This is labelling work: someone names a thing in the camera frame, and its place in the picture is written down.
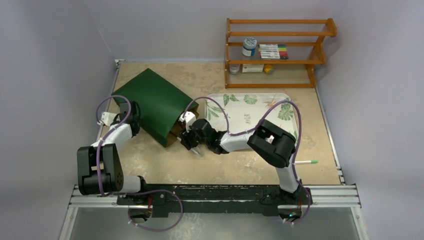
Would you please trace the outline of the metal tongs white grips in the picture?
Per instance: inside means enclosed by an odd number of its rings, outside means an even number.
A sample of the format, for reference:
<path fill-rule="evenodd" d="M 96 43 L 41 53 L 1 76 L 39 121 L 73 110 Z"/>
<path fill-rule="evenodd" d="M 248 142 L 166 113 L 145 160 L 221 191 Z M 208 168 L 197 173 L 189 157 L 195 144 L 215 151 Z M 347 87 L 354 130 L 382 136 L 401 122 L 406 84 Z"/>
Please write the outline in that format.
<path fill-rule="evenodd" d="M 198 147 L 199 143 L 190 139 L 177 137 L 177 140 L 188 150 L 199 156 L 203 155 L 202 150 Z"/>

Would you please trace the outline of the green paper bag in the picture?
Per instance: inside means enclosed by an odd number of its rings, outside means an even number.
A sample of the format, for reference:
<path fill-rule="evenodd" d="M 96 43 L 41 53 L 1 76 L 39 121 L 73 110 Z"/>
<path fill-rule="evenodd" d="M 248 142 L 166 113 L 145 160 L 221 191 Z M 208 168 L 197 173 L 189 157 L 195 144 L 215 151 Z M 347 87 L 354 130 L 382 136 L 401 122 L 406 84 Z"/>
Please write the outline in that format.
<path fill-rule="evenodd" d="M 179 117 L 193 100 L 150 68 L 112 94 L 126 97 L 138 104 L 141 128 L 165 148 L 177 140 L 181 131 Z"/>

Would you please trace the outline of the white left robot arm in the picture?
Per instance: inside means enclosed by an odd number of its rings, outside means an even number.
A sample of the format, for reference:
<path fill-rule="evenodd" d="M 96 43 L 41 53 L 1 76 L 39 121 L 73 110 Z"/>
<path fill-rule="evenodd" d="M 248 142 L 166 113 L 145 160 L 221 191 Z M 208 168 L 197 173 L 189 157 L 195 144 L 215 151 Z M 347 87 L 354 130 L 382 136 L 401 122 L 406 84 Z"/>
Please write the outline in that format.
<path fill-rule="evenodd" d="M 138 103 L 130 101 L 119 105 L 110 127 L 112 133 L 105 134 L 90 146 L 77 150 L 77 173 L 79 192 L 86 195 L 101 193 L 123 193 L 138 205 L 146 203 L 149 191 L 141 176 L 123 173 L 119 151 L 141 128 L 141 110 Z"/>

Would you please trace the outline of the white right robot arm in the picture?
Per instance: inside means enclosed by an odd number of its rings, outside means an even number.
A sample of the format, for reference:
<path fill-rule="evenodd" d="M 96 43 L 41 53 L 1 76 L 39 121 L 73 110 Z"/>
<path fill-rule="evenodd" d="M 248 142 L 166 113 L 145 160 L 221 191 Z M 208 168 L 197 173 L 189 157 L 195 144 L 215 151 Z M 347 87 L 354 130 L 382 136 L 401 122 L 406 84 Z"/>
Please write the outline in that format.
<path fill-rule="evenodd" d="M 296 138 L 268 120 L 263 120 L 253 132 L 235 136 L 215 130 L 206 119 L 197 119 L 180 132 L 179 139 L 187 150 L 199 155 L 199 145 L 217 155 L 252 150 L 275 167 L 282 200 L 292 204 L 300 198 L 300 179 L 294 167 Z"/>

